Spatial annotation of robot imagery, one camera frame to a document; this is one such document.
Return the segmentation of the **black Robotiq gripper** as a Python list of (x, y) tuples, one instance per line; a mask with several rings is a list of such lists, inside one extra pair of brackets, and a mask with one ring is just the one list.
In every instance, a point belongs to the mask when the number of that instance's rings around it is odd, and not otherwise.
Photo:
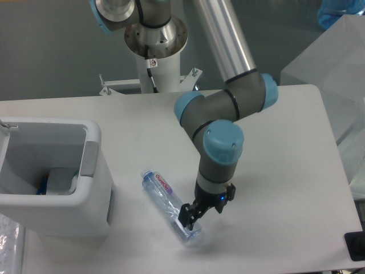
[(229, 185), (225, 192), (211, 194), (203, 190), (198, 183), (194, 189), (194, 202), (185, 203), (180, 208), (178, 220), (184, 228), (193, 230), (195, 222), (201, 218), (208, 210), (214, 208), (218, 213), (222, 213), (227, 202), (234, 199), (236, 187)]

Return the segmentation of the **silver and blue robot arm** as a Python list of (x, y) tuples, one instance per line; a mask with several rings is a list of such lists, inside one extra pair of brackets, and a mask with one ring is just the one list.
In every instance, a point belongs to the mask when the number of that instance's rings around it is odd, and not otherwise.
[[(224, 80), (223, 90), (209, 96), (188, 91), (176, 100), (175, 116), (200, 154), (194, 201), (181, 206), (179, 222), (193, 229), (207, 210), (222, 212), (234, 199), (231, 179), (242, 154), (244, 135), (236, 121), (271, 107), (278, 87), (257, 71), (231, 1), (195, 1), (213, 56)], [(156, 70), (163, 58), (187, 42), (183, 24), (171, 13), (170, 1), (91, 1), (91, 10), (106, 33), (125, 31), (125, 42), (142, 58), (151, 91), (158, 93)]]

